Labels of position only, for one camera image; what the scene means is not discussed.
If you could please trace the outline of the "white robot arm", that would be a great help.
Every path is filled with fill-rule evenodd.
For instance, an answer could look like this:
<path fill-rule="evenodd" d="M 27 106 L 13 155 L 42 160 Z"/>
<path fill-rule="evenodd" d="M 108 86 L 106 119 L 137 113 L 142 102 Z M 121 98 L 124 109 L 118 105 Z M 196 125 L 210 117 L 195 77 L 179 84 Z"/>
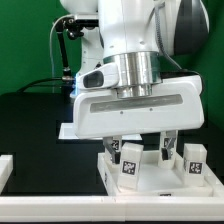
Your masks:
<path fill-rule="evenodd" d="M 201 0 L 61 0 L 74 16 L 95 16 L 103 64 L 76 79 L 75 134 L 101 137 L 113 163 L 119 137 L 176 132 L 204 122 L 201 77 L 178 69 L 163 78 L 159 57 L 196 49 L 209 31 Z"/>

